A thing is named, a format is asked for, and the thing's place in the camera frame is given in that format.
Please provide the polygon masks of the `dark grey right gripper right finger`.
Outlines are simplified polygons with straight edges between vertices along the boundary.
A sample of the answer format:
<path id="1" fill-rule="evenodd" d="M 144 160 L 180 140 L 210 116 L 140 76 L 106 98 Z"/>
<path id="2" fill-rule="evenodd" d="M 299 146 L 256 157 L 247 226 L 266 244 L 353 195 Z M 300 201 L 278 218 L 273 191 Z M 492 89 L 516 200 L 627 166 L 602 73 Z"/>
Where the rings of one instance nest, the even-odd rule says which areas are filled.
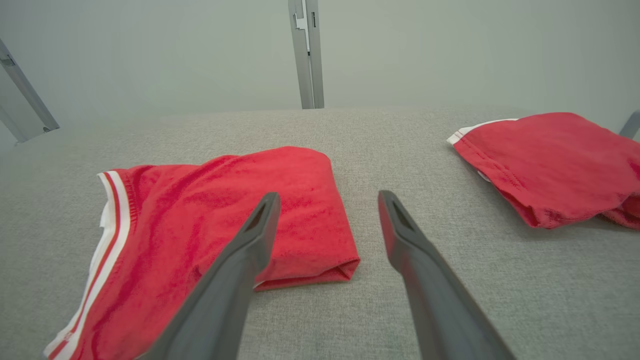
<path id="1" fill-rule="evenodd" d="M 378 193 L 388 261 L 402 276 L 422 360 L 516 360 L 400 199 Z"/>

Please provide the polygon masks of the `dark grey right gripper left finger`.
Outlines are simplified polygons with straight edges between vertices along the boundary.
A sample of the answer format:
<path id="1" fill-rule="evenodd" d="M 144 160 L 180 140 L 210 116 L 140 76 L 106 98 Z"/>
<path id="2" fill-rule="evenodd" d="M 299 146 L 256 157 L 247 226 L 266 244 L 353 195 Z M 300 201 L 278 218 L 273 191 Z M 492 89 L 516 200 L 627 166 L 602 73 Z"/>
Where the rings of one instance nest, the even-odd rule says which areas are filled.
<path id="1" fill-rule="evenodd" d="M 257 276 L 271 260 L 281 214 L 266 193 L 173 319 L 137 360 L 236 360 Z"/>

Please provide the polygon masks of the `red and white basketball jersey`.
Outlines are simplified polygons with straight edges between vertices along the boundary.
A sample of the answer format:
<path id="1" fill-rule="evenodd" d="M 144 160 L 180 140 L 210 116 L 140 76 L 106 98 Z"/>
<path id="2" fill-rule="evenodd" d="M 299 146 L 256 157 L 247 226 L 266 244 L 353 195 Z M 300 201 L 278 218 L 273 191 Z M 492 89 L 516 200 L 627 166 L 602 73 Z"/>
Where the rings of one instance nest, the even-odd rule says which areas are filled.
<path id="1" fill-rule="evenodd" d="M 330 158 L 298 146 L 225 155 L 201 165 L 99 173 L 103 234 L 68 325 L 48 360 L 134 360 L 156 341 L 259 201 L 281 212 L 258 292 L 349 281 L 361 258 Z"/>

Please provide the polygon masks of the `red shorts with white stripe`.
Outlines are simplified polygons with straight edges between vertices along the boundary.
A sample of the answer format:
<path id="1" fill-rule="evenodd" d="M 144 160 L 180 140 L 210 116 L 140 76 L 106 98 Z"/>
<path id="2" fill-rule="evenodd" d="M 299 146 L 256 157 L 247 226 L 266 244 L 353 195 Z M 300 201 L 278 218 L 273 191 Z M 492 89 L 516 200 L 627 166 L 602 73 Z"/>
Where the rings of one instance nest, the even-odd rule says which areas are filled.
<path id="1" fill-rule="evenodd" d="M 573 112 L 486 121 L 447 142 L 530 227 L 601 216 L 640 231 L 640 142 Z"/>

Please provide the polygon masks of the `grey aluminium frame post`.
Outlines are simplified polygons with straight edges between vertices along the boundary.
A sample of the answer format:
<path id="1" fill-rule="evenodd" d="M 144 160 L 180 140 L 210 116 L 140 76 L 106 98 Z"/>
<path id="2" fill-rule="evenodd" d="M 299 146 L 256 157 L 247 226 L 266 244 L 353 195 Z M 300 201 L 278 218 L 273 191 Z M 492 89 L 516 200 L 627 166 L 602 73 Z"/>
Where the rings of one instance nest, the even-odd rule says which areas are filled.
<path id="1" fill-rule="evenodd" d="M 302 109 L 324 109 L 319 0 L 288 0 Z"/>

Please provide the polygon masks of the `grey aluminium frame brace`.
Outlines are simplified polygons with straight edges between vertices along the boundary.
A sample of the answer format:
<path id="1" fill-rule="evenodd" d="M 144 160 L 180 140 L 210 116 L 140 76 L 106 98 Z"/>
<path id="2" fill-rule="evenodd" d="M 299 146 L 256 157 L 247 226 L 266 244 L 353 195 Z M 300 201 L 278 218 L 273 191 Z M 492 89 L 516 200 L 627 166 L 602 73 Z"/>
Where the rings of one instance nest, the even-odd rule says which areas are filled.
<path id="1" fill-rule="evenodd" d="M 640 132 L 640 109 L 636 110 L 629 116 L 628 120 L 618 132 L 619 136 L 633 140 Z"/>

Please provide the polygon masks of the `pale grey frame bar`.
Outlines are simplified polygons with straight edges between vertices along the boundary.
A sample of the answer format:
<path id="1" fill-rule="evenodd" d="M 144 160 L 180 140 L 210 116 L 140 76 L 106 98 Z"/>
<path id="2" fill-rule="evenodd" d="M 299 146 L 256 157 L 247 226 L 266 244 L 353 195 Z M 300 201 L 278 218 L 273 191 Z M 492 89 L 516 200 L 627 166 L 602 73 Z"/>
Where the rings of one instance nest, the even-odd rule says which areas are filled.
<path id="1" fill-rule="evenodd" d="M 28 140 L 25 134 L 19 129 L 17 123 L 13 120 L 9 113 L 0 105 L 0 122 L 9 130 L 16 139 L 16 143 L 22 144 Z"/>

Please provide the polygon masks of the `grey metal side post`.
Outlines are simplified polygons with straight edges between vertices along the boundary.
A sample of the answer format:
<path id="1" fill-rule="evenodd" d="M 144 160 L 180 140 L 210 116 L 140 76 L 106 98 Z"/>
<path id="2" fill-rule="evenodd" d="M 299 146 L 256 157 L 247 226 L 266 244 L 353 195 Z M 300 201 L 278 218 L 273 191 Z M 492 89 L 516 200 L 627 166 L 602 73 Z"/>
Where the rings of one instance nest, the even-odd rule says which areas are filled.
<path id="1" fill-rule="evenodd" d="M 38 96 L 34 87 L 0 39 L 0 105 L 28 138 L 58 129 L 60 126 Z"/>

